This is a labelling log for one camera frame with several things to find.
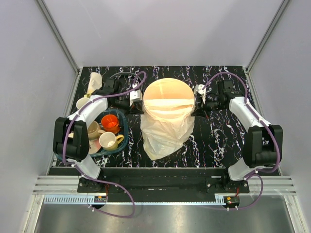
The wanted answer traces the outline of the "detached white trash bag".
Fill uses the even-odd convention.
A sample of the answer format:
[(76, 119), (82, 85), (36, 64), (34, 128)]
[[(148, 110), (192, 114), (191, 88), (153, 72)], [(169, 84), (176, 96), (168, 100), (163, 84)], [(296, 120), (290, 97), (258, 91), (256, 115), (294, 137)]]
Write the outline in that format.
[(181, 80), (163, 78), (148, 85), (140, 129), (144, 151), (151, 160), (171, 155), (188, 140), (194, 129), (194, 107), (194, 93)]

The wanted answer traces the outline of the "white trash bag roll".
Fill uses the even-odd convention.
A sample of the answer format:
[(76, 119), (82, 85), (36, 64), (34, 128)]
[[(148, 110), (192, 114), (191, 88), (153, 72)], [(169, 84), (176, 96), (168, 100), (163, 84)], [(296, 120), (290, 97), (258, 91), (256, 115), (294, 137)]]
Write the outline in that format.
[(92, 94), (95, 90), (98, 90), (103, 85), (103, 78), (100, 73), (92, 72), (90, 74), (89, 84), (86, 94)]

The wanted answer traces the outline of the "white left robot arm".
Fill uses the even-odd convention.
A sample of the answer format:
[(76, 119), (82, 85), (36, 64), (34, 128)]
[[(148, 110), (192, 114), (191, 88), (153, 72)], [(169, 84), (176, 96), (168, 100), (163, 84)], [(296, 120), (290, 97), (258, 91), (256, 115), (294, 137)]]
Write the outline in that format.
[(89, 154), (87, 130), (100, 113), (116, 103), (118, 97), (138, 90), (146, 78), (144, 71), (139, 72), (135, 75), (132, 88), (125, 92), (120, 91), (118, 80), (108, 78), (103, 87), (91, 93), (89, 100), (79, 110), (55, 121), (54, 154), (62, 158), (63, 164), (73, 166), (84, 178), (89, 179), (87, 185), (94, 192), (104, 189), (105, 180), (100, 177), (101, 169)]

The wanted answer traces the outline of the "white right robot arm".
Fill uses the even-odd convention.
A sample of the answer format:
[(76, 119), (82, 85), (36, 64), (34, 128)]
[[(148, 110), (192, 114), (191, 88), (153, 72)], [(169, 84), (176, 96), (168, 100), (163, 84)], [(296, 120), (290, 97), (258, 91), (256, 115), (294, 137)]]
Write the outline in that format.
[(204, 85), (196, 85), (196, 108), (193, 116), (204, 116), (213, 111), (227, 109), (240, 121), (246, 131), (242, 158), (231, 165), (221, 179), (221, 188), (232, 192), (238, 181), (257, 171), (274, 172), (281, 161), (283, 129), (265, 120), (250, 104), (242, 91), (235, 90), (231, 80), (218, 81), (218, 94), (214, 100), (206, 98)]

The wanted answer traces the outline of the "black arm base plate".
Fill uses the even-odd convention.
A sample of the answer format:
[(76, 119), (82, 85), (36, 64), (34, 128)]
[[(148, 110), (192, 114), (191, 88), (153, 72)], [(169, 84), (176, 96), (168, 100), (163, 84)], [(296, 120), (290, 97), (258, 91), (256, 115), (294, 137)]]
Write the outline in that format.
[(195, 190), (207, 193), (249, 193), (244, 180), (230, 181), (225, 168), (103, 168), (99, 180), (127, 190)]

